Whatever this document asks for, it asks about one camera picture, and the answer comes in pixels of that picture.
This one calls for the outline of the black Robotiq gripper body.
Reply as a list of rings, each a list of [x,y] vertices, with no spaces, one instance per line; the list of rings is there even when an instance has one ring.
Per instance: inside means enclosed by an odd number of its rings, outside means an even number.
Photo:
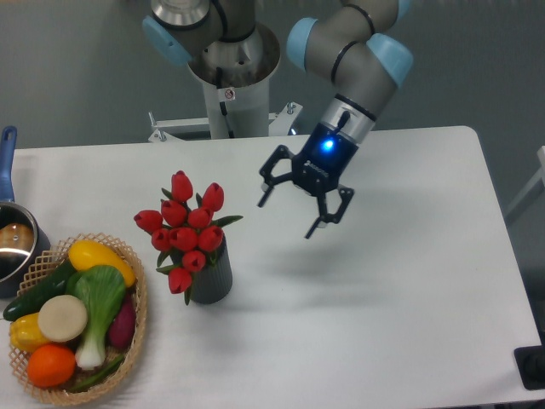
[[[312,196],[317,196],[319,181],[327,193],[337,189],[339,179],[358,146],[340,132],[318,124],[303,148],[291,159],[293,183]]]

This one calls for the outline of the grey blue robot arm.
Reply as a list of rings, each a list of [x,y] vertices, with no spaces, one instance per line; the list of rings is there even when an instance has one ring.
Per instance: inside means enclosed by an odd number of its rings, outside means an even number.
[[[268,135],[269,81],[282,55],[335,86],[300,152],[279,146],[260,170],[265,194],[289,181],[314,197],[314,224],[323,227],[342,219],[353,190],[341,175],[412,67],[412,53],[387,35],[409,7],[344,1],[326,20],[297,21],[280,44],[252,1],[154,1],[142,29],[163,58],[202,84],[215,139]]]

